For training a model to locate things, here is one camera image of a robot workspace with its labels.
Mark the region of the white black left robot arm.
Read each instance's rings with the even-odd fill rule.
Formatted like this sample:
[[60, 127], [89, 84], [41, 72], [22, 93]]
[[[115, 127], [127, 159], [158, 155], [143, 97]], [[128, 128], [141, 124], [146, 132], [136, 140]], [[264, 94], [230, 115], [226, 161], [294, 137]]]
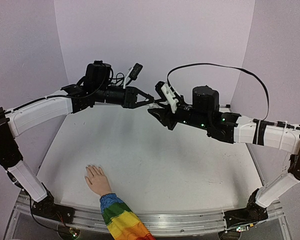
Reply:
[[33, 201], [30, 210], [34, 215], [70, 224], [75, 210], [55, 203], [51, 192], [24, 162], [16, 137], [49, 120], [92, 108], [95, 103], [119, 105], [125, 109], [153, 103], [153, 96], [127, 85], [137, 79], [142, 68], [141, 64], [135, 64], [122, 78], [123, 83], [117, 85], [112, 82], [111, 65], [96, 60], [87, 65], [85, 75], [76, 84], [15, 108], [0, 107], [0, 165], [12, 183], [30, 196]]

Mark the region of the rainbow striped sleeve forearm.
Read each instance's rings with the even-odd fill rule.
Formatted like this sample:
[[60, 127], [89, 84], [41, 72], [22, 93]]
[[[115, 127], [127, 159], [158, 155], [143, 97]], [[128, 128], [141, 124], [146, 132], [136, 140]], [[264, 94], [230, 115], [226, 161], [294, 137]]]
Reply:
[[115, 193], [100, 198], [104, 223], [114, 240], [153, 240], [154, 236]]

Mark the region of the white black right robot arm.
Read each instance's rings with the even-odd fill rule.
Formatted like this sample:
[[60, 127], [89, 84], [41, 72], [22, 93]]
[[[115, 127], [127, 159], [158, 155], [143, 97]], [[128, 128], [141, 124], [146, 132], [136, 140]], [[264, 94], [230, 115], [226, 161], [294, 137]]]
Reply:
[[160, 99], [148, 109], [164, 127], [173, 130], [184, 124], [206, 131], [207, 136], [229, 144], [253, 144], [271, 147], [290, 154], [289, 165], [273, 181], [256, 189], [246, 207], [224, 213], [226, 227], [256, 224], [268, 218], [267, 207], [287, 190], [300, 183], [300, 124], [270, 122], [238, 113], [220, 112], [219, 93], [208, 86], [192, 90], [192, 104], [168, 83], [158, 82], [155, 90]]

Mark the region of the mannequin hand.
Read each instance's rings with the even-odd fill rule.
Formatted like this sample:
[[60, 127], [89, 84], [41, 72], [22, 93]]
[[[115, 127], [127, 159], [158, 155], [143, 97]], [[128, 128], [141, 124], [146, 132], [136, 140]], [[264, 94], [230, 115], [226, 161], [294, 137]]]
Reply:
[[100, 197], [113, 193], [108, 178], [100, 166], [88, 165], [85, 169], [87, 176], [84, 178], [91, 191]]

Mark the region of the clear nail polish bottle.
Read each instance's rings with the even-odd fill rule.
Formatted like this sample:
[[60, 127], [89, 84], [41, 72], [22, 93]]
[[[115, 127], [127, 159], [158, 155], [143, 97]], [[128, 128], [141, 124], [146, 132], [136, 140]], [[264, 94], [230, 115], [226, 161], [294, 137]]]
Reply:
[[148, 110], [152, 110], [152, 109], [162, 109], [163, 107], [158, 105], [157, 103], [150, 103], [148, 105]]

